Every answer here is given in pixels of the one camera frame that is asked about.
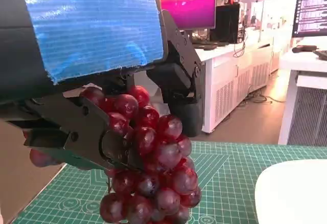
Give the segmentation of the bare left hand blue tape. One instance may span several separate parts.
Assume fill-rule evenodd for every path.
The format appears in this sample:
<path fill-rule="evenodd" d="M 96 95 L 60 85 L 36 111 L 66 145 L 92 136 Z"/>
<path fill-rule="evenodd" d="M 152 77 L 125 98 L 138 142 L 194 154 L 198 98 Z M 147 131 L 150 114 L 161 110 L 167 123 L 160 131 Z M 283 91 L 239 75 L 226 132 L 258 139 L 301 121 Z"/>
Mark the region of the bare left hand blue tape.
<path fill-rule="evenodd" d="M 188 137 L 203 121 L 201 61 L 160 0 L 1 0 L 1 119 L 25 145 L 88 169 L 138 168 L 86 84 L 116 95 L 145 71 Z"/>

